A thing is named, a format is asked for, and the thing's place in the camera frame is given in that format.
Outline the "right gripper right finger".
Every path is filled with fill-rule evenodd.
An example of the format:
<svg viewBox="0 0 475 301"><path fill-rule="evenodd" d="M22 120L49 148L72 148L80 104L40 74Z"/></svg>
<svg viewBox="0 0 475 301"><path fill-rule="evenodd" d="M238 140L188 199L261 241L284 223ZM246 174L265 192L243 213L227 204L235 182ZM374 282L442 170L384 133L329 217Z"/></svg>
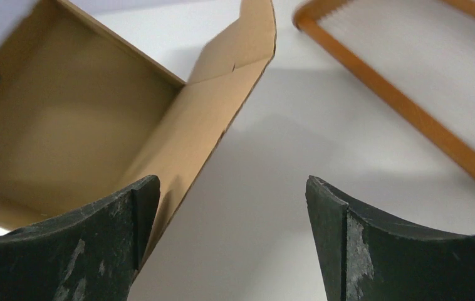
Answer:
<svg viewBox="0 0 475 301"><path fill-rule="evenodd" d="M412 223L316 176L305 197L328 300L475 300L475 235Z"/></svg>

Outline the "brown cardboard box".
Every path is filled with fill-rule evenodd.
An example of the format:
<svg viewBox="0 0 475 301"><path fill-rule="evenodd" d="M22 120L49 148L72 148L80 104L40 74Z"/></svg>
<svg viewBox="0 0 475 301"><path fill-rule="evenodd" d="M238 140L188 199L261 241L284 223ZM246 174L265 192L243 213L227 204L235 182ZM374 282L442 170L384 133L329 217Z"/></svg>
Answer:
<svg viewBox="0 0 475 301"><path fill-rule="evenodd" d="M273 59L271 1L203 47L187 81L69 1L39 1L0 46L0 226L160 179L151 254Z"/></svg>

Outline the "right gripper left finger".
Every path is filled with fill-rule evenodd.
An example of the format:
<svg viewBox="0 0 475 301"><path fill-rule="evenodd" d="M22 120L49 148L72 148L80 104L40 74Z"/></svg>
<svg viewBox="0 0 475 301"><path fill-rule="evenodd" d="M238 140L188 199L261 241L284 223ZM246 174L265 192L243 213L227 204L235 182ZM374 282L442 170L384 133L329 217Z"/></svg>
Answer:
<svg viewBox="0 0 475 301"><path fill-rule="evenodd" d="M159 178L147 176L0 236L0 300L126 300L159 198Z"/></svg>

